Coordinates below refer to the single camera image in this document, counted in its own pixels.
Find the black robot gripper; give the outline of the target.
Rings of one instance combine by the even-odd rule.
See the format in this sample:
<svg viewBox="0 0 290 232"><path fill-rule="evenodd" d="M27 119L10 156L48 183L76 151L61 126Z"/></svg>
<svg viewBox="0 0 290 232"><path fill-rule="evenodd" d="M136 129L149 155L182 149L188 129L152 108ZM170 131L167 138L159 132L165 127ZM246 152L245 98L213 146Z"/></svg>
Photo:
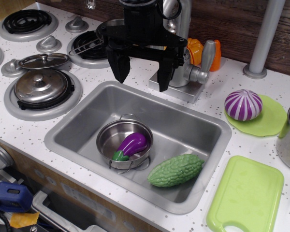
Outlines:
<svg viewBox="0 0 290 232"><path fill-rule="evenodd" d="M159 91L168 89L174 71L184 65L184 49L187 40L170 33L163 26L167 17L163 14L161 0L121 0L123 26L108 27L103 32L108 62L115 79L123 83L130 72L128 55L141 53L158 54L150 46L166 47L159 58L157 81Z"/></svg>

